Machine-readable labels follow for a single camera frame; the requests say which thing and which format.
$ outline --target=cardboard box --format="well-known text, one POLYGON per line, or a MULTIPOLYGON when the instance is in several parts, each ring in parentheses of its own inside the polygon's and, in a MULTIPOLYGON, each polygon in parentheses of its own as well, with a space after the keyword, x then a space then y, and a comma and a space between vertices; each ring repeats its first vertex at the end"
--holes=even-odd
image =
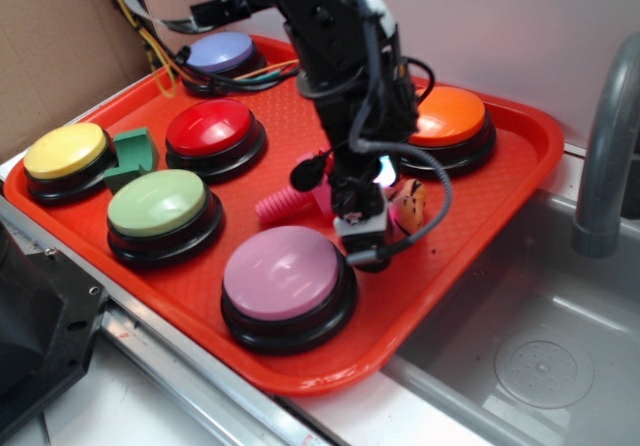
POLYGON ((0 162, 148 69, 111 0, 0 0, 0 162))

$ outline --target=sink drain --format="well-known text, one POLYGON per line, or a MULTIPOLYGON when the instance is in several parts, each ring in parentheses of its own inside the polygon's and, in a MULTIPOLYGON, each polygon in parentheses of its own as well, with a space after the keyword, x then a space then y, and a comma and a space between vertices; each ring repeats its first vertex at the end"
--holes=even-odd
POLYGON ((500 384, 537 408, 564 408, 582 399, 593 383, 584 349, 559 331, 532 329, 512 336, 495 360, 500 384))

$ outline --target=stainless steel sink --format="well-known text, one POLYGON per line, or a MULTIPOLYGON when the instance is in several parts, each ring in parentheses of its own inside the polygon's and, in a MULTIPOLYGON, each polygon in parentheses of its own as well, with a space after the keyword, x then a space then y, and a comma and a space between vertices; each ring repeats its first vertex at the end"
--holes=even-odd
POLYGON ((536 193, 385 372, 496 444, 638 444, 640 226, 586 259, 574 211, 536 193))

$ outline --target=green button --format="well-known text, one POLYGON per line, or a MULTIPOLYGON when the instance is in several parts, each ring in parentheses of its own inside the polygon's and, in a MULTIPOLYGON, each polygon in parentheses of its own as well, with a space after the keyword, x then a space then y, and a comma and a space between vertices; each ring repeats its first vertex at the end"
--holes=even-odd
POLYGON ((118 191, 109 203, 107 215, 120 234, 157 236, 193 219, 204 206, 208 192, 202 180, 190 171, 156 171, 118 191))

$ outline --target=plastic tray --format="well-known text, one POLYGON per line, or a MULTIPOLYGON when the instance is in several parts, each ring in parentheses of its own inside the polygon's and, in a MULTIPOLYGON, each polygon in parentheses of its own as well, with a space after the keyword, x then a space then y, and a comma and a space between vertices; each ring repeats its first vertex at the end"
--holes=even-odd
MULTIPOLYGON (((271 62, 293 57, 285 43, 256 38, 271 62)), ((111 135, 146 126, 162 156, 165 131, 182 110, 202 99, 182 87, 163 96, 152 77, 126 90, 84 118, 111 135)), ((229 183, 212 186, 221 198, 227 226, 220 241, 188 262, 151 271, 119 264, 107 246, 105 190, 82 202, 43 207, 26 189, 22 162, 5 185, 7 198, 94 266, 156 311, 248 381, 282 395, 335 390, 377 371, 436 305, 460 274, 537 189, 563 152, 558 124, 533 108, 480 95, 498 128, 493 157, 478 171, 458 177, 446 219, 420 244, 398 255, 377 274, 357 274, 359 300, 347 327, 325 345, 294 356, 262 356, 237 345, 220 314, 221 279, 227 258, 261 230, 254 205, 287 185, 296 159, 326 144, 311 102, 295 81, 267 92, 237 96, 264 124, 269 150, 259 165, 229 183)), ((159 167, 166 168, 164 159, 159 167)), ((427 183, 427 213, 441 205, 442 188, 427 183)), ((334 243, 333 227, 316 206, 280 224, 314 228, 334 243)))

